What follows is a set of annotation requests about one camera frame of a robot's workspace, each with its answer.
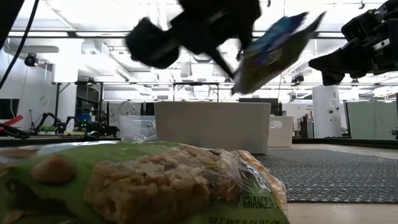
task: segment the gray carpet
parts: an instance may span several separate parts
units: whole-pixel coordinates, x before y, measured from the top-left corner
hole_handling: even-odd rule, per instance
[[[256,156],[283,181],[289,202],[398,203],[398,160],[326,150]]]

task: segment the pillar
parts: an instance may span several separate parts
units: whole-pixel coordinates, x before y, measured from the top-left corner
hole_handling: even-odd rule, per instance
[[[53,65],[53,82],[75,82],[78,80],[79,60],[81,55],[81,39],[65,39],[59,45],[59,53]],[[68,116],[74,116],[76,110],[76,85],[61,85],[59,94],[58,118],[65,121]],[[74,128],[71,121],[67,130]]]
[[[341,137],[341,110],[338,86],[312,89],[314,137]]]

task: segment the clear plastic container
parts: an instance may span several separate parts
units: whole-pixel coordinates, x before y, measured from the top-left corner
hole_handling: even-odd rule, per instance
[[[120,138],[122,141],[156,141],[155,116],[120,116]]]

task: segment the floor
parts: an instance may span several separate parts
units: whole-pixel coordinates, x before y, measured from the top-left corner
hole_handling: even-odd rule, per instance
[[[366,147],[297,144],[283,149],[324,149],[398,159],[398,150]],[[398,205],[290,203],[291,224],[393,224],[398,223]]]

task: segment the black cable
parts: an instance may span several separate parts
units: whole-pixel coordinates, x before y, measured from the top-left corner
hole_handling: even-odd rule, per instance
[[[34,3],[33,8],[32,8],[32,12],[31,12],[30,17],[29,17],[29,21],[27,22],[27,25],[26,25],[26,30],[24,32],[24,35],[22,36],[22,39],[21,39],[21,43],[19,44],[17,52],[14,55],[14,58],[12,59],[11,63],[8,65],[8,68],[7,68],[4,76],[2,77],[2,79],[0,81],[0,90],[1,90],[2,86],[4,85],[4,83],[6,82],[7,77],[10,74],[14,64],[17,62],[19,54],[21,54],[21,52],[22,52],[22,48],[25,45],[25,41],[26,41],[26,38],[27,38],[27,36],[29,34],[30,28],[32,27],[33,20],[35,19],[37,7],[39,6],[39,1],[40,0],[35,0],[35,3]]]

